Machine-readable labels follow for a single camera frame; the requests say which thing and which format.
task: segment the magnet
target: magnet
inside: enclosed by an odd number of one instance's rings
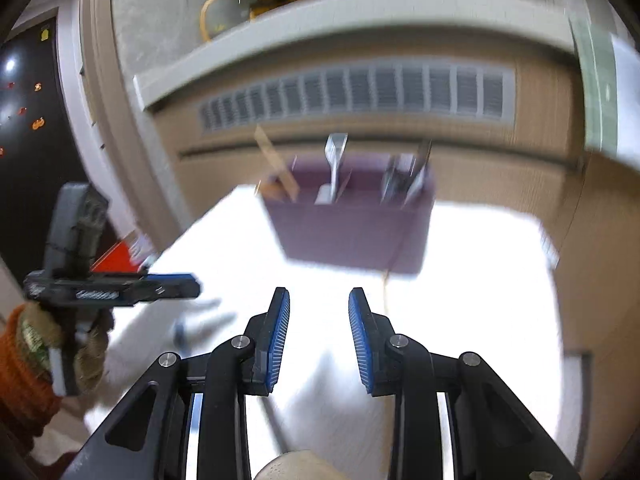
[[[31,125],[33,130],[37,130],[38,128],[41,128],[43,126],[44,126],[44,119],[42,117],[33,121],[33,124]]]

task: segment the gray vent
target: gray vent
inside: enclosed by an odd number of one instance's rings
[[[421,57],[316,68],[208,99],[205,133],[321,114],[412,112],[513,124],[515,74],[479,63]]]

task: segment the silver bolt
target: silver bolt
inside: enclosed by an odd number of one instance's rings
[[[165,354],[162,354],[158,358],[158,363],[160,364],[161,367],[168,368],[169,366],[173,366],[177,360],[178,358],[175,356],[174,353],[167,352]]]
[[[409,344],[409,338],[402,334],[394,334],[389,338],[389,342],[391,346],[395,346],[396,348],[404,348]]]
[[[245,348],[247,346],[249,346],[249,343],[251,342],[251,340],[245,336],[245,335],[237,335],[235,338],[233,338],[231,340],[231,346],[233,348]]]
[[[532,471],[529,475],[531,480],[551,480],[554,476],[546,471]]]
[[[462,362],[467,366],[478,366],[482,362],[482,359],[478,354],[467,352],[462,356]]]

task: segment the table surface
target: table surface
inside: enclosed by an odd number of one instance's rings
[[[192,272],[203,285],[201,296],[116,310],[106,374],[85,423],[94,430],[162,352],[188,357],[211,351],[244,332],[252,315],[267,310],[273,289],[285,286],[290,322],[270,403],[287,445],[313,450],[353,480],[382,480],[392,399],[373,399],[360,383],[347,306],[350,290],[362,286],[372,310],[387,314],[396,332],[431,352],[480,354],[554,436],[562,341],[542,239],[531,216],[436,202],[422,271],[392,275],[384,305],[381,272],[287,260],[254,188],[239,187],[152,268]],[[278,452],[253,397],[248,434],[255,475]],[[190,465],[193,460],[190,454]]]

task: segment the orange knit cuff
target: orange knit cuff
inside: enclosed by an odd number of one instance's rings
[[[60,409],[62,399],[54,395],[51,384],[36,377],[20,358],[15,343],[18,318],[24,306],[9,316],[0,336],[0,418],[26,451],[33,448],[33,437]]]

